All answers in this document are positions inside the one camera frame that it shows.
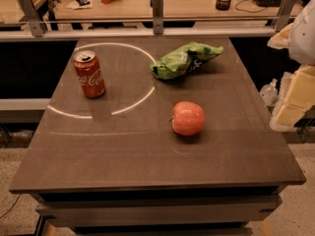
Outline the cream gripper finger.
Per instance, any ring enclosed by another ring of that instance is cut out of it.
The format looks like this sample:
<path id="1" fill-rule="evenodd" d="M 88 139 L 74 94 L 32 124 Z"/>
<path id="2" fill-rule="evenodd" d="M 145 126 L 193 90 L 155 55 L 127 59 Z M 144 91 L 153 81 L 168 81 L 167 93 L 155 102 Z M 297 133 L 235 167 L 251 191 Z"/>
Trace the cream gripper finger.
<path id="1" fill-rule="evenodd" d="M 284 27 L 280 32 L 272 36 L 267 45 L 274 49 L 289 48 L 289 34 L 293 24 L 289 24 Z"/>
<path id="2" fill-rule="evenodd" d="M 315 66 L 301 65 L 294 72 L 276 121 L 293 126 L 315 105 Z"/>

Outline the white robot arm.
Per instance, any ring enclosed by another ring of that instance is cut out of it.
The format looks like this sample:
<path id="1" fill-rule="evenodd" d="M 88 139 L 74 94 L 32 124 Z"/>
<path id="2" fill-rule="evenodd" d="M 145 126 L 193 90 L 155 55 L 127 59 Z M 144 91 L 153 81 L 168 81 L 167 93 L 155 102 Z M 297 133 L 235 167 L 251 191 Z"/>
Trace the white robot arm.
<path id="1" fill-rule="evenodd" d="M 287 48 L 289 58 L 300 64 L 273 111 L 274 123 L 292 127 L 315 105 L 315 0 L 271 37 L 268 46 Z"/>

